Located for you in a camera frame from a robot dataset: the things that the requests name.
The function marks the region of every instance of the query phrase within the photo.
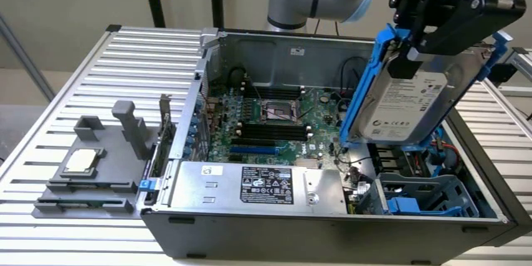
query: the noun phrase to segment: screw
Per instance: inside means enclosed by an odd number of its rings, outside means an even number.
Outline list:
[[[479,7],[480,4],[480,0],[473,0],[473,2],[471,3],[471,8],[476,9]]]

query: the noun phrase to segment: warning label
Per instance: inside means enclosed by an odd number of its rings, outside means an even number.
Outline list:
[[[293,205],[289,168],[241,168],[240,200],[253,204]]]
[[[392,79],[364,136],[373,140],[405,140],[447,85],[443,73],[417,72],[413,79]]]

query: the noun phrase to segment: slotted metal platform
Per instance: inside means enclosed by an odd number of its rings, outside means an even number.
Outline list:
[[[0,265],[176,265],[141,220],[35,219],[33,201],[45,189],[76,135],[77,118],[104,124],[116,100],[136,103],[136,115],[157,126],[157,99],[173,96],[179,122],[187,86],[200,59],[200,31],[123,27],[107,32],[57,97],[0,167]],[[477,83],[459,112],[512,190],[532,214],[532,130],[489,82]],[[197,261],[204,265],[251,262]],[[500,248],[479,247],[445,265],[532,264],[532,235]]]

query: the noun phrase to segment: white wall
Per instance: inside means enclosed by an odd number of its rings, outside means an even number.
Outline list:
[[[268,0],[224,0],[225,25],[263,29]],[[163,0],[168,27],[203,28],[212,25],[211,0]],[[89,52],[108,24],[152,26],[147,0],[0,0],[0,10],[39,68],[72,71]],[[513,45],[531,47],[532,13],[508,28]],[[392,21],[388,0],[373,0],[367,16],[341,24],[345,36],[373,37]],[[308,22],[313,31],[315,21]],[[333,23],[321,22],[319,33],[335,34]],[[20,67],[4,41],[0,68]]]

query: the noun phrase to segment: motherboard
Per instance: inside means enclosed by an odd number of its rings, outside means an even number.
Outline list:
[[[337,169],[344,101],[319,88],[212,88],[208,160]]]

